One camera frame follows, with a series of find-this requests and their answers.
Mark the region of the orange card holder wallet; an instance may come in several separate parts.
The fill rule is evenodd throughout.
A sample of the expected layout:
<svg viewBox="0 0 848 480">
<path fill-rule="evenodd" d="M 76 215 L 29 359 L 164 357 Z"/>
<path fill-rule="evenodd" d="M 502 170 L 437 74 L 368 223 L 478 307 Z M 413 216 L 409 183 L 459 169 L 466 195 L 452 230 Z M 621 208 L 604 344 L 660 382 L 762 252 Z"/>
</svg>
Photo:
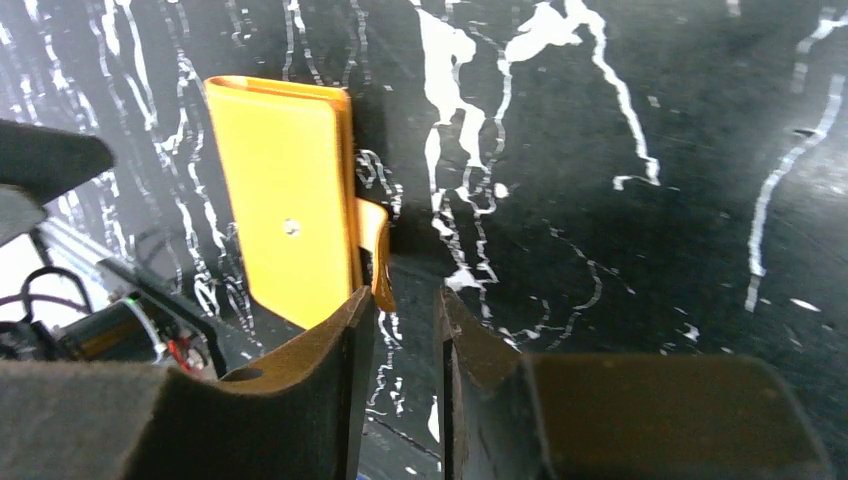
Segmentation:
<svg viewBox="0 0 848 480">
<path fill-rule="evenodd" d="M 366 280 L 396 308 L 389 216 L 355 189 L 352 104 L 340 88 L 222 75 L 204 83 L 251 296 L 303 329 Z"/>
</svg>

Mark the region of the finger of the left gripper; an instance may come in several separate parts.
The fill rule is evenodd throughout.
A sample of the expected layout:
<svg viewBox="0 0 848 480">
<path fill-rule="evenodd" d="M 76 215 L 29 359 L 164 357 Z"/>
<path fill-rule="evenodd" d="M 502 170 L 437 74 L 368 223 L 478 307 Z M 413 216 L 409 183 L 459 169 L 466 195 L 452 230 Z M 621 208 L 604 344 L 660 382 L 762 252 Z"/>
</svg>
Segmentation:
<svg viewBox="0 0 848 480">
<path fill-rule="evenodd" d="M 114 166 L 93 135 L 1 122 L 1 244 L 45 221 L 45 205 Z"/>
</svg>

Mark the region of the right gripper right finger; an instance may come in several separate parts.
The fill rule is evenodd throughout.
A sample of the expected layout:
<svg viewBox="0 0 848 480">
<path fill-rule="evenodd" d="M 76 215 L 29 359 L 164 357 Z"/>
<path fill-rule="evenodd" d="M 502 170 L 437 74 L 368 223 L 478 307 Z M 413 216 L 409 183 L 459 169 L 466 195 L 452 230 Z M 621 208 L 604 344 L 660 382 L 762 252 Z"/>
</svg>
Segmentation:
<svg viewBox="0 0 848 480">
<path fill-rule="evenodd" d="M 522 353 L 435 296 L 447 479 L 830 479 L 786 382 L 748 356 Z"/>
</svg>

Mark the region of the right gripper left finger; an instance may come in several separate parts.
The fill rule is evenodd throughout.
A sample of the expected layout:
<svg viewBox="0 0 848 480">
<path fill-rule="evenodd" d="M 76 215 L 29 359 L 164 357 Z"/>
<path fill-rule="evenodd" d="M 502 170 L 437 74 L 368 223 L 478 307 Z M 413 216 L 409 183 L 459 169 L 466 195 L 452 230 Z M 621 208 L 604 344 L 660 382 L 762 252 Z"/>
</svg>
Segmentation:
<svg viewBox="0 0 848 480">
<path fill-rule="evenodd" d="M 353 479 L 375 337 L 356 290 L 212 381 L 176 367 L 5 361 L 5 479 Z"/>
</svg>

